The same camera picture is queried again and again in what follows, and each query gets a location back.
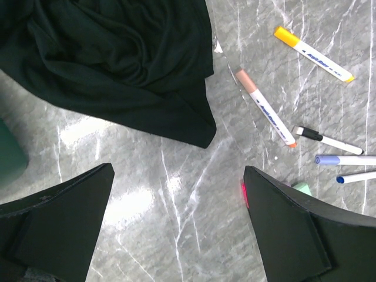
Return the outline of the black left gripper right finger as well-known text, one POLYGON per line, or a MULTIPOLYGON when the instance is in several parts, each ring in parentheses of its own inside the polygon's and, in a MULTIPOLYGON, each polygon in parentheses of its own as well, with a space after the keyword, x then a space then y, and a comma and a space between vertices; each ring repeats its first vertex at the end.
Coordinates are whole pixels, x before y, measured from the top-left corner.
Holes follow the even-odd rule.
POLYGON ((375 218, 246 166, 250 220, 268 281, 375 281, 375 218))

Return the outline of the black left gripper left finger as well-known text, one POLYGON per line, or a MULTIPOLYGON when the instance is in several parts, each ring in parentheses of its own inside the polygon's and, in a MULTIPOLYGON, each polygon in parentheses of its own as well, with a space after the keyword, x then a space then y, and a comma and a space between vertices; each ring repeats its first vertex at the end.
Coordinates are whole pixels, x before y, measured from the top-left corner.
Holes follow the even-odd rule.
POLYGON ((37 270, 85 281, 115 173, 100 164, 64 183, 1 205, 1 281, 37 270))

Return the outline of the green pastel highlighter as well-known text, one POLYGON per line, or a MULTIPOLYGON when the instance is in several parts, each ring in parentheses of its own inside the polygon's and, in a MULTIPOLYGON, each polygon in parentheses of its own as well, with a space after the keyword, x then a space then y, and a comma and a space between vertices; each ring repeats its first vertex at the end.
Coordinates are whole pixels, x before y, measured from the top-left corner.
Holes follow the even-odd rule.
POLYGON ((293 184, 292 185, 292 188, 304 193, 304 194, 307 194, 309 196, 312 196, 312 193, 311 193, 311 190, 309 188, 309 185, 305 182, 299 182, 299 183, 296 183, 296 184, 293 184))

